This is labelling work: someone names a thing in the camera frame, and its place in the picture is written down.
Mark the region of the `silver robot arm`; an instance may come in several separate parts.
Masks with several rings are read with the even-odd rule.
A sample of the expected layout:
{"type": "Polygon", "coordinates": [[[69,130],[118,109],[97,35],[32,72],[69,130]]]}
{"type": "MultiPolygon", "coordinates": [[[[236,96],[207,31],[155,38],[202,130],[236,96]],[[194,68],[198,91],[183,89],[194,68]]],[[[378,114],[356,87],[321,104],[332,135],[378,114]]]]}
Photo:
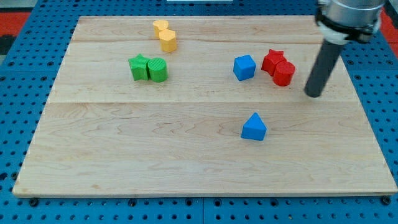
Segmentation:
{"type": "Polygon", "coordinates": [[[369,42],[381,26],[385,0],[319,0],[315,22],[324,39],[336,45],[369,42]]]}

